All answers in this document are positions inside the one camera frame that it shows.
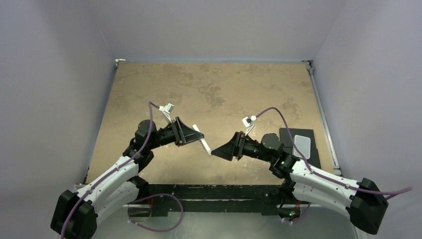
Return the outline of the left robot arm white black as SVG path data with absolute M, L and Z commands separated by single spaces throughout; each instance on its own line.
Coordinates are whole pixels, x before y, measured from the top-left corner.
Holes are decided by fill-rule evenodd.
M 134 138 L 117 162 L 100 177 L 72 192 L 66 190 L 57 201 L 50 228 L 63 239 L 90 239 L 97 227 L 124 204 L 148 199 L 148 182 L 139 177 L 153 159 L 153 149 L 174 143 L 176 146 L 200 141 L 204 134 L 185 125 L 179 117 L 164 128 L 154 121 L 139 123 Z

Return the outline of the white red remote control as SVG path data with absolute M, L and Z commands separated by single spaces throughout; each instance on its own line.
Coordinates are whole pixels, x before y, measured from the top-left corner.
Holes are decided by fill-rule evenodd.
M 197 132 L 201 132 L 200 129 L 198 128 L 198 126 L 196 124 L 192 125 L 193 129 Z M 200 143 L 202 145 L 202 147 L 204 148 L 204 150 L 207 152 L 207 154 L 209 156 L 211 156 L 211 148 L 208 145 L 208 143 L 206 142 L 205 138 L 201 138 L 200 139 Z

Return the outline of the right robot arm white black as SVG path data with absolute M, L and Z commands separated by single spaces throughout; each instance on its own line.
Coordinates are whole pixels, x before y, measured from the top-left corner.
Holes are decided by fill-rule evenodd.
M 372 180 L 356 181 L 307 166 L 304 160 L 284 150 L 275 133 L 265 134 L 257 141 L 237 131 L 211 155 L 228 161 L 248 156 L 268 162 L 272 174 L 284 181 L 279 190 L 284 202 L 299 200 L 333 210 L 368 234 L 378 233 L 389 205 Z

